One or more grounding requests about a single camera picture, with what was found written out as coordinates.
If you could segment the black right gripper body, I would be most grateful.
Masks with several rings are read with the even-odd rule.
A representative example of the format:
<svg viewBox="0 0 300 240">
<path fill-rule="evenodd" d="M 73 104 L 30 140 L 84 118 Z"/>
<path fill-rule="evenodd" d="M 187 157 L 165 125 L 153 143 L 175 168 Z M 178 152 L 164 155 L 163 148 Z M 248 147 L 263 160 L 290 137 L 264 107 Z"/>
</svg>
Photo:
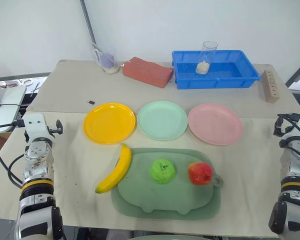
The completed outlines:
<svg viewBox="0 0 300 240">
<path fill-rule="evenodd" d="M 284 131 L 282 131 L 282 126 L 283 126 L 283 122 L 284 122 L 284 119 L 282 117 L 278 117 L 276 122 L 274 123 L 274 131 L 273 131 L 273 135 L 274 136 L 277 136 L 277 137 L 282 137 L 284 136 L 286 133 L 289 133 L 292 131 L 293 129 L 293 126 L 290 125 L 290 126 L 287 126 L 285 128 Z"/>
</svg>

